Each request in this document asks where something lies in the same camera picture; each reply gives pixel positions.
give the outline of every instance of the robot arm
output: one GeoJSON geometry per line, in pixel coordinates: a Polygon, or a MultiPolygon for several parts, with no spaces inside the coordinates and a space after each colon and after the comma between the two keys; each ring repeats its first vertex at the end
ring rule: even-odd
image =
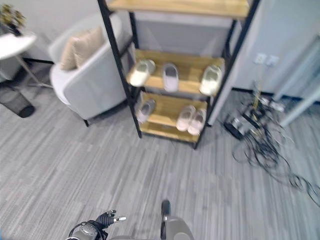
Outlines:
{"type": "Polygon", "coordinates": [[[76,225],[66,240],[106,240],[108,234],[103,229],[110,225],[126,220],[125,216],[115,217],[116,210],[109,210],[94,221],[89,220],[76,225]]]}

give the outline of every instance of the table leg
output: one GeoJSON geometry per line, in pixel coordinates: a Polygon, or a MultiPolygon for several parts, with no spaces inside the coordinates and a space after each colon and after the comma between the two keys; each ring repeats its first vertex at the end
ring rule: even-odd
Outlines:
{"type": "Polygon", "coordinates": [[[26,62],[19,56],[16,55],[15,58],[18,60],[18,62],[21,64],[21,66],[26,70],[26,72],[31,76],[31,78],[37,83],[39,87],[46,87],[46,88],[51,88],[52,86],[49,84],[45,84],[41,82],[36,75],[30,70],[29,66],[26,64],[26,62]]]}

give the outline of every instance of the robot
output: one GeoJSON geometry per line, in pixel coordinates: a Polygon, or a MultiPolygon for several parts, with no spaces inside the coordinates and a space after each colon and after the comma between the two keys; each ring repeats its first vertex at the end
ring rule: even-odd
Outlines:
{"type": "MultiPolygon", "coordinates": [[[[104,231],[110,225],[126,220],[125,216],[115,216],[116,210],[109,210],[100,215],[95,221],[89,220],[77,224],[69,233],[66,240],[106,240],[108,233],[104,231]]],[[[171,216],[171,205],[168,200],[161,204],[162,240],[195,240],[188,225],[179,217],[171,216]]],[[[110,240],[140,240],[131,236],[116,236],[110,240]]]]}

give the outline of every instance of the white wall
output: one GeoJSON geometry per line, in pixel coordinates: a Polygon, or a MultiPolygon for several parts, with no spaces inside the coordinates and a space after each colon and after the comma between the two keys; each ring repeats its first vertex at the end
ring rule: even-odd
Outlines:
{"type": "MultiPolygon", "coordinates": [[[[253,81],[262,72],[262,90],[274,93],[294,71],[304,50],[320,32],[320,0],[262,0],[264,20],[255,42],[238,71],[234,87],[252,89],[253,81]],[[280,57],[277,66],[261,69],[253,63],[257,53],[280,57]]],[[[286,95],[300,97],[301,88],[290,89],[286,95]]]]}
{"type": "Polygon", "coordinates": [[[20,64],[15,57],[0,60],[0,83],[5,80],[12,80],[20,69],[20,64]]]}
{"type": "Polygon", "coordinates": [[[238,56],[233,64],[230,75],[210,116],[210,119],[208,121],[210,125],[213,125],[213,123],[215,122],[219,112],[224,107],[225,101],[232,87],[237,81],[239,81],[239,76],[241,75],[244,66],[248,64],[248,59],[250,59],[250,55],[252,55],[253,48],[256,44],[256,39],[260,34],[260,29],[262,28],[263,23],[267,20],[269,12],[275,4],[275,1],[276,0],[262,0],[260,2],[258,9],[256,10],[255,15],[252,19],[246,38],[244,39],[238,56]]]}
{"type": "MultiPolygon", "coordinates": [[[[28,51],[32,58],[50,60],[47,48],[59,34],[80,19],[99,13],[95,0],[0,0],[10,3],[26,16],[26,26],[38,35],[28,51]]],[[[260,17],[248,39],[241,68],[233,87],[251,89],[259,68],[253,64],[257,53],[280,57],[279,64],[262,70],[265,92],[274,92],[292,71],[300,54],[320,31],[320,0],[261,0],[260,17]]],[[[138,36],[142,49],[158,49],[219,56],[231,24],[230,19],[162,13],[137,13],[138,36]]],[[[122,18],[128,18],[126,12],[122,18]]],[[[295,95],[297,91],[287,92],[295,95]]]]}
{"type": "MultiPolygon", "coordinates": [[[[96,0],[0,0],[0,4],[3,3],[12,4],[25,15],[26,28],[38,35],[36,44],[28,53],[41,60],[50,60],[48,45],[65,29],[100,12],[96,0]]],[[[126,30],[131,31],[128,13],[120,14],[126,22],[126,30]]],[[[138,12],[136,18],[142,49],[209,56],[221,54],[231,25],[231,20],[225,18],[174,14],[138,12]]]]}

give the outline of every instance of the electrical outlet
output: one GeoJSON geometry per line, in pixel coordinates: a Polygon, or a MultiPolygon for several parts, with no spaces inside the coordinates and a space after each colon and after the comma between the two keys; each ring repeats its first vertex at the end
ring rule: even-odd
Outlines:
{"type": "Polygon", "coordinates": [[[279,62],[279,59],[280,58],[278,56],[270,55],[266,60],[265,65],[269,67],[274,67],[279,62]]]}
{"type": "Polygon", "coordinates": [[[267,55],[265,53],[258,53],[254,59],[255,64],[264,64],[267,59],[267,55]]]}

